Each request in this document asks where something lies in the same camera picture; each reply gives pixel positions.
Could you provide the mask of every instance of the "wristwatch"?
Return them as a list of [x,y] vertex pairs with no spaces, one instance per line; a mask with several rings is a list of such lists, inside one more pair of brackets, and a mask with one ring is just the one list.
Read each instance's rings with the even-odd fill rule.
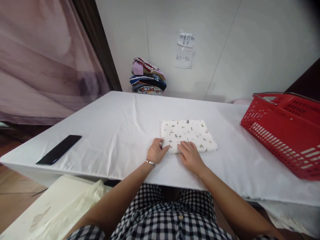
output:
[[148,159],[146,160],[146,162],[152,164],[154,167],[157,165],[154,162],[149,161]]

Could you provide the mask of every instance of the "red plastic basket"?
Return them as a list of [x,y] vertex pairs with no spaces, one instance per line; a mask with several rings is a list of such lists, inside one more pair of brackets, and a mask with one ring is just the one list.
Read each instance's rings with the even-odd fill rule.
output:
[[298,178],[320,181],[320,102],[294,93],[253,97],[241,125]]

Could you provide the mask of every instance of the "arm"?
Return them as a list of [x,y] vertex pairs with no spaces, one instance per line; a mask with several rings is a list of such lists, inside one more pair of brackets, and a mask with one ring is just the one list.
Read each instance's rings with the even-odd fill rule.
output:
[[[169,145],[162,149],[160,145],[162,141],[163,139],[160,138],[155,138],[153,140],[153,143],[148,150],[147,160],[156,164],[161,162],[170,148]],[[109,239],[133,198],[136,196],[140,186],[153,168],[154,166],[152,164],[144,162],[84,214],[64,239],[75,230],[86,225],[98,226],[106,234],[106,238]]]
[[238,237],[253,239],[260,234],[265,234],[284,240],[267,220],[204,164],[194,143],[181,142],[178,148],[183,153],[183,155],[180,154],[183,165],[195,173],[211,192]]

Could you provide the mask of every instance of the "paper note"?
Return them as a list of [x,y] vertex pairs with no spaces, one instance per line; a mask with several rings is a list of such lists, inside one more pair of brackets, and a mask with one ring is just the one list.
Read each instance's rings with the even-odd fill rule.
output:
[[192,68],[192,58],[194,51],[187,48],[179,48],[177,54],[175,55],[175,67],[179,68]]
[[194,37],[191,33],[180,33],[178,44],[184,47],[192,48],[194,44]]

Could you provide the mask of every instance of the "folded clothing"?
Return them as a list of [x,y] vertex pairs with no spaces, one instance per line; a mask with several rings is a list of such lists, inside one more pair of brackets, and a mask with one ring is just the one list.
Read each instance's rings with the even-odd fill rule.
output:
[[134,75],[143,75],[143,66],[139,62],[134,61],[132,65],[132,73]]
[[140,94],[149,94],[149,95],[154,95],[154,96],[162,96],[163,91],[155,86],[143,86],[140,87],[137,91]]
[[164,75],[162,75],[160,72],[159,72],[159,70],[156,70],[156,71],[153,71],[153,72],[149,72],[147,69],[143,69],[143,73],[144,74],[156,74],[156,75],[158,75],[160,78],[161,78],[161,80],[163,80],[163,81],[165,81],[166,80],[166,78],[164,77]]
[[150,86],[150,85],[145,83],[135,83],[134,85],[132,85],[132,92],[137,92],[139,88],[144,86]]
[[165,82],[160,81],[160,80],[156,80],[155,78],[147,77],[147,76],[136,76],[136,75],[133,75],[130,78],[130,84],[134,85],[136,83],[144,83],[144,84],[156,86],[156,87],[160,88],[163,91],[167,87]]
[[145,60],[143,58],[134,58],[134,60],[139,62],[148,72],[153,72],[153,71],[159,69],[158,67],[150,64],[147,60]]
[[163,146],[170,145],[168,153],[180,152],[177,144],[180,141],[193,142],[199,152],[210,152],[218,149],[204,120],[172,120],[161,123]]
[[159,77],[159,75],[157,75],[157,74],[144,74],[144,76],[146,76],[146,77],[152,77],[152,78],[154,78],[155,80],[159,80],[159,81],[161,81],[161,82],[164,82],[165,80],[162,80],[160,77]]

